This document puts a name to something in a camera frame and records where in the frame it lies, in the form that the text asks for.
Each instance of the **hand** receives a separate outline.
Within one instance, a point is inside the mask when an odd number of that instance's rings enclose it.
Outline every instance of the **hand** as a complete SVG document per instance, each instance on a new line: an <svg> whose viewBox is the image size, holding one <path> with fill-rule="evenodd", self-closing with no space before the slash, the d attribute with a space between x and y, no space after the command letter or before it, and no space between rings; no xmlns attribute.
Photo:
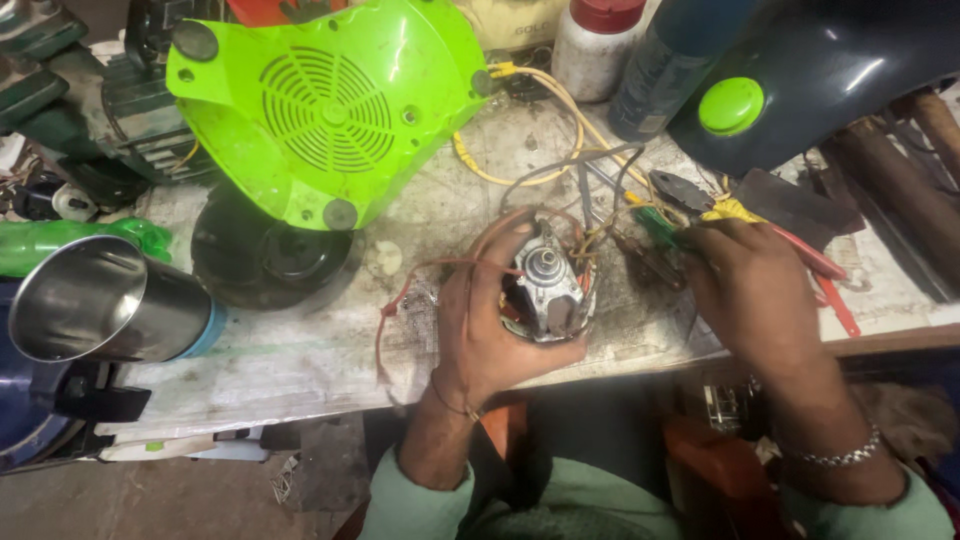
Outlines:
<svg viewBox="0 0 960 540"><path fill-rule="evenodd" d="M509 267L534 234L534 214L522 209L491 225L469 257ZM435 374L443 399L475 411L493 394L584 359L587 333L564 342L538 344L500 322L503 272L461 264L440 293L440 367Z"/></svg>
<svg viewBox="0 0 960 540"><path fill-rule="evenodd" d="M703 255L685 260L697 308L734 356L770 377L826 356L806 268L769 225L724 219L684 235Z"/></svg>

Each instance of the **sleeve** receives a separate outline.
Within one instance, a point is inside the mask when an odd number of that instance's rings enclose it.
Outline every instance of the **sleeve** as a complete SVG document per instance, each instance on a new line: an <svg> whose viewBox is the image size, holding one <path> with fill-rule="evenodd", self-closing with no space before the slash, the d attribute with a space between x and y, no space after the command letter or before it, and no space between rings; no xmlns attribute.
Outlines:
<svg viewBox="0 0 960 540"><path fill-rule="evenodd" d="M391 448L373 474L360 540L453 540L473 495L473 469L453 491L418 486L400 472Z"/></svg>
<svg viewBox="0 0 960 540"><path fill-rule="evenodd" d="M903 498L891 506L841 506L812 499L782 486L790 516L815 540L894 540L953 538L953 523L926 482L907 470Z"/></svg>

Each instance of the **light green shirt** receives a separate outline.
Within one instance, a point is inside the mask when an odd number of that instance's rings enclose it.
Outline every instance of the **light green shirt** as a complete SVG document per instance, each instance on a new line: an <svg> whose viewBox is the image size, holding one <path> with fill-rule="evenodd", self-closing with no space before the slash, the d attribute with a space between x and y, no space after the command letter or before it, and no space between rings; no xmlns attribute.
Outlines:
<svg viewBox="0 0 960 540"><path fill-rule="evenodd" d="M677 511L643 489L606 471L555 458L553 474L534 508L513 512L492 503L459 531L473 493L473 470L453 491L432 491L406 478L390 449L371 486L361 540L592 538L681 540ZM896 504L839 506L782 489L787 512L817 540L949 540L953 525L926 483L908 471L907 491Z"/></svg>

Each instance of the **silver chain bracelet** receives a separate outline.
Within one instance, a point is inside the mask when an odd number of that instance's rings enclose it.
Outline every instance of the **silver chain bracelet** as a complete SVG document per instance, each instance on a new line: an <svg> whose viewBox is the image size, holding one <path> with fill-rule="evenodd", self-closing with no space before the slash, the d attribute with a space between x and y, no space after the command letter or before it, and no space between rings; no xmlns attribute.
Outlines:
<svg viewBox="0 0 960 540"><path fill-rule="evenodd" d="M871 428L873 431L870 433L870 440L867 441L867 444L843 455L822 457L814 454L795 452L783 446L781 446L780 449L783 450L784 454L789 455L794 459L799 459L800 461L805 461L806 463L811 463L820 467L826 467L828 469L836 467L849 467L851 465L856 465L857 463L863 463L867 459L870 459L874 456L876 449L879 448L880 430L873 425L871 425Z"/></svg>

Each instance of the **stainless steel jar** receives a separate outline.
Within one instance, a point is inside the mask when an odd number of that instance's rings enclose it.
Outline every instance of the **stainless steel jar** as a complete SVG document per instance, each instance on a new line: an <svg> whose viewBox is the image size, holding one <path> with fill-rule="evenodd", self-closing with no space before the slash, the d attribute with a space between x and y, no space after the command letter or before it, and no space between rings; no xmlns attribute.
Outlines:
<svg viewBox="0 0 960 540"><path fill-rule="evenodd" d="M192 276L123 238L89 236L58 249L23 281L10 336L40 361L162 362L204 335L213 309Z"/></svg>

